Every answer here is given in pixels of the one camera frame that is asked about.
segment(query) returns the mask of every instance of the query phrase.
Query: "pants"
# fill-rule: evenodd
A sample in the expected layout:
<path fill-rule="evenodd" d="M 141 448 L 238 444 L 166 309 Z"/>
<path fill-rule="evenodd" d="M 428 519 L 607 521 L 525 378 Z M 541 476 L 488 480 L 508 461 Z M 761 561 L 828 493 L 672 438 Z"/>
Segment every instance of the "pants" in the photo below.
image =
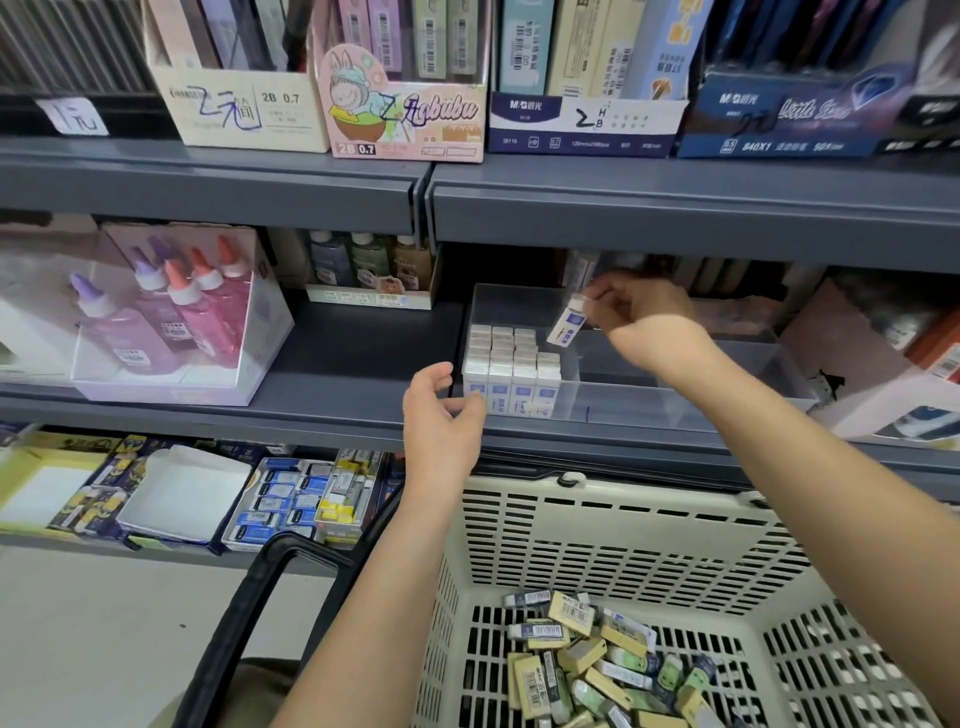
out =
<path fill-rule="evenodd" d="M 233 673 L 217 728 L 268 728 L 276 712 L 293 688 L 296 660 L 253 657 L 241 660 Z M 183 696 L 178 696 L 150 728 L 171 728 Z"/>

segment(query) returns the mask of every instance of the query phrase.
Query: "white box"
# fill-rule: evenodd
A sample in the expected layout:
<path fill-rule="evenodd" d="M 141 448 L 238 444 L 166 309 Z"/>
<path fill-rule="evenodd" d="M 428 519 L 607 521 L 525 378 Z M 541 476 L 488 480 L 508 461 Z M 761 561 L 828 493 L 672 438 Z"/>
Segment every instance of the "white box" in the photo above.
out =
<path fill-rule="evenodd" d="M 141 2 L 141 10 L 144 58 L 184 144 L 330 151 L 312 62 L 306 73 L 174 68 L 149 5 Z"/>
<path fill-rule="evenodd" d="M 293 328 L 293 317 L 274 278 L 270 263 L 251 228 L 214 225 L 104 225 L 90 279 L 118 304 L 130 305 L 136 289 L 131 264 L 134 246 L 150 251 L 148 238 L 158 235 L 184 254 L 199 248 L 206 259 L 218 259 L 217 236 L 226 235 L 235 251 L 252 267 L 250 302 L 240 359 L 236 368 L 218 366 L 200 350 L 183 355 L 183 365 L 168 375 L 139 375 L 103 356 L 94 340 L 81 336 L 70 371 L 70 383 L 94 401 L 136 401 L 158 404 L 246 406 L 270 369 Z"/>

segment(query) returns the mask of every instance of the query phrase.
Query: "cartoon bunny illustration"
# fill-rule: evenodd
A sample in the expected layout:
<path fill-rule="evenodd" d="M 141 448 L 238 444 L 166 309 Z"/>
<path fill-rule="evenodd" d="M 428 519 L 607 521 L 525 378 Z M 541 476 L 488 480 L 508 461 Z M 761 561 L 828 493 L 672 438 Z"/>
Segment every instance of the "cartoon bunny illustration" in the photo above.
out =
<path fill-rule="evenodd" d="M 330 77 L 330 98 L 333 101 L 334 116 L 356 121 L 364 112 L 381 117 L 389 106 L 388 98 L 379 91 L 370 90 L 370 82 L 362 68 L 353 65 L 347 51 L 343 61 L 336 55 L 330 58 L 333 74 Z"/>

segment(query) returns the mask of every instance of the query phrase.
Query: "floor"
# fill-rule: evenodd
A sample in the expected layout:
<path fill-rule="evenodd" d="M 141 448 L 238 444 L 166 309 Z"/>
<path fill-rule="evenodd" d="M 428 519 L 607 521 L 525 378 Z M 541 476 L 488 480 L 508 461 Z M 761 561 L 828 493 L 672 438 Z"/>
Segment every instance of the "floor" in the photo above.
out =
<path fill-rule="evenodd" d="M 140 728 L 182 692 L 244 572 L 0 548 L 4 728 Z M 248 655 L 298 659 L 331 579 L 284 575 Z"/>

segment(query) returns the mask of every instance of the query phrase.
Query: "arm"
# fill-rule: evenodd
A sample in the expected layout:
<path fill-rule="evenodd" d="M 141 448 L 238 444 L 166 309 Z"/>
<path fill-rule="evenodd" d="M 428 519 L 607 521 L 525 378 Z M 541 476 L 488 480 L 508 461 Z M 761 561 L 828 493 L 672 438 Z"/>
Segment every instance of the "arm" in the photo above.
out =
<path fill-rule="evenodd" d="M 446 531 L 480 454 L 487 407 L 438 400 L 453 366 L 418 372 L 403 398 L 407 481 L 393 519 L 271 728 L 410 725 Z M 463 410 L 454 419 L 450 412 Z"/>
<path fill-rule="evenodd" d="M 683 289 L 613 271 L 584 293 L 590 319 L 716 425 L 834 593 L 960 722 L 960 521 L 737 366 Z"/>

